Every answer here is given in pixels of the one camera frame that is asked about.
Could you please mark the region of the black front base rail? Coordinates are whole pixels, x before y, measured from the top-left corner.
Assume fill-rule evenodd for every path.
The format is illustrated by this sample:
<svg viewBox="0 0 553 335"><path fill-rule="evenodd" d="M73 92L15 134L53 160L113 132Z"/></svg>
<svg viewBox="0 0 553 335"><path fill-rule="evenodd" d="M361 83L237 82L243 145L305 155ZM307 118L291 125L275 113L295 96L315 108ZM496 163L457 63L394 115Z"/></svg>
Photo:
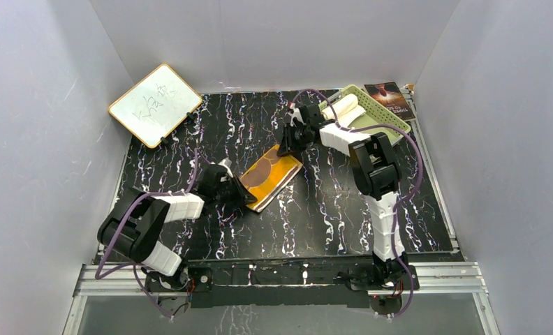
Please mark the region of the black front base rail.
<svg viewBox="0 0 553 335"><path fill-rule="evenodd" d="M338 277L372 264L369 255L312 258L189 260L189 270L209 277L195 289L196 308L235 305L344 305L367 308L375 290L352 290Z"/></svg>

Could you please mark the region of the dark book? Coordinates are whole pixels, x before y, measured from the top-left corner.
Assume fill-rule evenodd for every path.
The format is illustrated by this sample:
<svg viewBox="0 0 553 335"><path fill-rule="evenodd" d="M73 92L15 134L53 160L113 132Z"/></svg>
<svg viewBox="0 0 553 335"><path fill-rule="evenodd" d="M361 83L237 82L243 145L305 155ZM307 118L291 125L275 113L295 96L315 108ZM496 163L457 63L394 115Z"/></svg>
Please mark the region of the dark book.
<svg viewBox="0 0 553 335"><path fill-rule="evenodd" d="M396 82L365 84L366 92L394 115L404 121L415 119L415 114Z"/></svg>

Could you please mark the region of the aluminium frame rail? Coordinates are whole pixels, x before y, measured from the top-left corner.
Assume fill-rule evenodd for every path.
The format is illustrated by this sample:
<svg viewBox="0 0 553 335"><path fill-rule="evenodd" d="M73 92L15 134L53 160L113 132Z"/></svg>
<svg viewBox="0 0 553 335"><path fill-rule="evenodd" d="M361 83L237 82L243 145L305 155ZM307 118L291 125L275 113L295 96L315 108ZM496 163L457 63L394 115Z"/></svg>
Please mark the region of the aluminium frame rail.
<svg viewBox="0 0 553 335"><path fill-rule="evenodd" d="M165 288L140 269L119 269L104 279L95 278L96 266L80 272L76 296L131 296L144 291L154 296L186 296L190 280L194 292L216 292L219 288L321 288L341 285L372 295L397 288L396 279L374 282L369 258L287 258L273 260L208 260L189 266L176 288ZM411 283L416 293L486 293L487 286L477 262L414 262L411 277L401 279L405 294Z"/></svg>

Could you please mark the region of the orange towel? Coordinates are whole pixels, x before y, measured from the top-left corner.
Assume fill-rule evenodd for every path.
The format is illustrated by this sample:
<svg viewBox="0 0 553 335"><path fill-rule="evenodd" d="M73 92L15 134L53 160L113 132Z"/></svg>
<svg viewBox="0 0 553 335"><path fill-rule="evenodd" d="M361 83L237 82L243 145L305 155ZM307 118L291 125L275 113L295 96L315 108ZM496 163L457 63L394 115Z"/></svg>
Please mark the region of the orange towel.
<svg viewBox="0 0 553 335"><path fill-rule="evenodd" d="M294 156L278 156L279 145L266 151L239 179L256 200L247 207L260 213L301 170Z"/></svg>

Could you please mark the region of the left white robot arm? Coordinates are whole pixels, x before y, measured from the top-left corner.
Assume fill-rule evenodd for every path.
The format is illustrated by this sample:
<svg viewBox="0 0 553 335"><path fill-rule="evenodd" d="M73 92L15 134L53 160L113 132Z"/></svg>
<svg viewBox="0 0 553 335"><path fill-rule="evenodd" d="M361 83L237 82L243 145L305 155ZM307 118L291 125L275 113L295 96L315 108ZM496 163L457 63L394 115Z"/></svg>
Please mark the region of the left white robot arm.
<svg viewBox="0 0 553 335"><path fill-rule="evenodd" d="M183 290L191 282L187 265L160 241L163 226L198 219L212 204L238 208L256 200L223 160L205 168L187 191L148 193L134 188L115 205L96 238L105 246L105 257L118 253L165 289Z"/></svg>

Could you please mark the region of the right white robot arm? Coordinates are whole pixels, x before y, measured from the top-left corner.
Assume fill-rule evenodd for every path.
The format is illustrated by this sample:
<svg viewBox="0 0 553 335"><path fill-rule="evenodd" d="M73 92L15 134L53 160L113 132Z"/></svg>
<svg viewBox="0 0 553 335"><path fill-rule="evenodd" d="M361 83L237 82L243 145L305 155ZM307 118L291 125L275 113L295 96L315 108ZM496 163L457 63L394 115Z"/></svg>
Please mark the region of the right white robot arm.
<svg viewBox="0 0 553 335"><path fill-rule="evenodd" d="M279 156L292 156L319 143L345 154L356 188L367 203L373 231L372 264L338 277L352 290L390 289L405 273L405 249L397 236L396 205L401 172L388 136L357 132L326 118L318 105L291 104L283 127Z"/></svg>

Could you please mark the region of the white towel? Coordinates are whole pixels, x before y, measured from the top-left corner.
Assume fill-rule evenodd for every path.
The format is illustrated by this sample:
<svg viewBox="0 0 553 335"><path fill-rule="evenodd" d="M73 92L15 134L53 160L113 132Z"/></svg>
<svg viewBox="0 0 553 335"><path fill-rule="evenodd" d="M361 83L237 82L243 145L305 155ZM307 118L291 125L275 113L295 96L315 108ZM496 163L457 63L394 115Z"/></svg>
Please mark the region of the white towel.
<svg viewBox="0 0 553 335"><path fill-rule="evenodd" d="M332 104L332 108L326 107L321 110L326 119L334 119L334 112L337 114L339 124L348 128L357 118L366 114L366 110L358 104L358 97L349 94Z"/></svg>

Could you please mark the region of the green plastic basket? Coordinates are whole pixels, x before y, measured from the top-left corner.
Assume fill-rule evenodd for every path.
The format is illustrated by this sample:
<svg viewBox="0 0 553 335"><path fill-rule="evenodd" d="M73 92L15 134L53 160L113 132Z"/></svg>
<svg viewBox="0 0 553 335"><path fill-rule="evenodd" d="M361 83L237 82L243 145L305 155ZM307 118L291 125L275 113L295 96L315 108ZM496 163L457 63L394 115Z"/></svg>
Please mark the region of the green plastic basket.
<svg viewBox="0 0 553 335"><path fill-rule="evenodd" d="M327 119L331 123L319 130L322 145L340 152L347 152L349 144L367 140L378 133L386 135L390 143L395 145L403 138L403 135L396 131L397 129L405 133L411 132L411 126L408 123L394 115L354 84L348 85L328 97L326 101L319 103L320 110L326 107L334 109L332 104L349 94L355 94L358 97L358 104L366 110L366 114L357 118L348 128L345 128L339 124L337 114L334 112L334 119Z"/></svg>

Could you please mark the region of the wood framed whiteboard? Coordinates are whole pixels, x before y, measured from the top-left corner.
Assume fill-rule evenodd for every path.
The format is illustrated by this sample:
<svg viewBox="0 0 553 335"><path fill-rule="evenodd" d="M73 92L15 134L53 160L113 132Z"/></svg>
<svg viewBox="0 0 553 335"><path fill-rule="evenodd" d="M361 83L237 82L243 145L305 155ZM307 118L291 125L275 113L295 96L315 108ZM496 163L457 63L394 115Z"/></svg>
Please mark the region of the wood framed whiteboard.
<svg viewBox="0 0 553 335"><path fill-rule="evenodd" d="M202 98L169 65L160 64L113 102L109 114L153 149L202 103Z"/></svg>

